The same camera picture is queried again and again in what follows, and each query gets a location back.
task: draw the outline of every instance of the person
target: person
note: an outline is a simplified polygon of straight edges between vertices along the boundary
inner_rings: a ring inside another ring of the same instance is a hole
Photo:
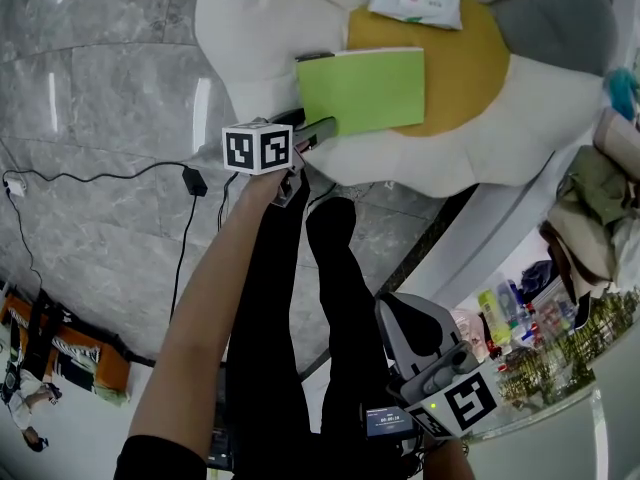
[[[116,480],[206,473],[216,377],[229,339],[226,404],[236,479],[406,478],[396,444],[367,441],[362,410],[394,405],[374,298],[349,249],[354,203],[333,198],[307,219],[320,302],[330,324],[331,380],[312,434],[289,331],[289,306],[309,185],[288,207],[269,203],[283,172],[250,179],[194,271],[136,409]],[[429,454],[429,478],[473,474],[459,441]]]
[[[22,364],[20,365],[20,387],[13,393],[8,407],[11,418],[22,432],[25,442],[34,452],[41,452],[49,446],[49,441],[38,435],[31,426],[33,407],[44,400],[52,404],[60,399],[62,393],[52,383],[43,383],[51,353],[52,341],[58,332],[64,315],[61,310],[52,307],[51,315],[40,335],[40,319],[44,301],[42,297],[33,305],[29,319],[28,343]]]

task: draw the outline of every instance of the gray pillow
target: gray pillow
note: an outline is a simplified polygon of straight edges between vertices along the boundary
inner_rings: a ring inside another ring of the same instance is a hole
[[[609,0],[498,0],[492,12],[511,52],[604,75],[618,43]]]

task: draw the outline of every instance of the hand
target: hand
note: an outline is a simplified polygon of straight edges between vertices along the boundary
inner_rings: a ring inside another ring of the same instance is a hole
[[[252,176],[249,183],[242,191],[243,196],[248,196],[253,203],[268,205],[278,195],[280,183],[287,174],[287,169]]]

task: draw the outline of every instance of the black sleeve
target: black sleeve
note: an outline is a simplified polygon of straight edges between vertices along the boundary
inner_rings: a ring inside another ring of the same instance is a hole
[[[207,465],[195,452],[166,439],[133,436],[118,457],[114,480],[135,478],[184,478],[202,480]]]

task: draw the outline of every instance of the power adapter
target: power adapter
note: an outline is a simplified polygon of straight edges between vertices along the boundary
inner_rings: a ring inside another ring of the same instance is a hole
[[[182,171],[182,179],[184,180],[184,184],[187,186],[189,194],[192,196],[204,197],[207,195],[207,184],[204,182],[200,171],[197,169],[185,166],[184,171]]]

